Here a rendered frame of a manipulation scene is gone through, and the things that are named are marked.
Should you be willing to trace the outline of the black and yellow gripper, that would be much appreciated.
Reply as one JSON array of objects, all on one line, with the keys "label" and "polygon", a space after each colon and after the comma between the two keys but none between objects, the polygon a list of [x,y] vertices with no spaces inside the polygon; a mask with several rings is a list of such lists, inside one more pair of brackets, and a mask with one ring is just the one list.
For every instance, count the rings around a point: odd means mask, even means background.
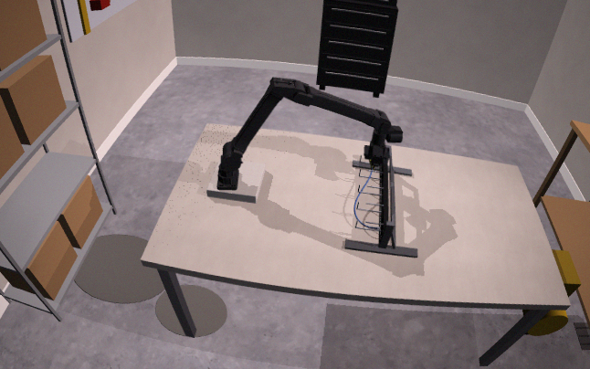
[{"label": "black and yellow gripper", "polygon": [[[372,142],[372,144],[376,145],[376,144],[375,144],[375,143],[373,143],[373,142]],[[376,145],[376,146],[383,146],[383,144],[381,144],[381,145]],[[364,155],[363,155],[363,156],[364,156],[364,159],[367,159],[367,160],[369,160],[369,162],[370,162],[370,165],[371,165],[371,170],[372,170],[372,168],[374,169],[374,168],[375,168],[375,166],[372,166],[372,164],[371,164],[371,162],[372,162],[372,155],[368,155],[368,150],[369,150],[369,145],[365,145],[365,146],[364,146]],[[386,160],[387,160],[387,149],[385,149],[385,155],[384,155],[383,159],[386,159]]]}]

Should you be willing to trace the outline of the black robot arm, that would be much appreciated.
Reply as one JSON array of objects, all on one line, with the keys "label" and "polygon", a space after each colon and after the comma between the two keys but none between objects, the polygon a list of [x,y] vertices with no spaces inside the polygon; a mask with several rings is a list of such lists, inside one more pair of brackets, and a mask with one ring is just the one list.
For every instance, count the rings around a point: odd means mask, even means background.
[{"label": "black robot arm", "polygon": [[[237,190],[237,173],[239,173],[238,169],[243,163],[241,158],[243,158],[243,154],[260,127],[283,97],[301,105],[310,106],[311,104],[333,111],[374,127],[372,142],[376,145],[384,144],[385,140],[387,142],[402,142],[403,140],[403,131],[400,126],[391,125],[383,111],[369,109],[316,90],[309,84],[299,80],[272,78],[266,93],[248,117],[236,139],[225,143],[223,146],[223,155],[221,155],[220,165],[218,166],[217,190]],[[369,145],[368,155],[372,155],[372,166],[380,166],[385,155],[385,144],[376,146],[372,142]]]}]

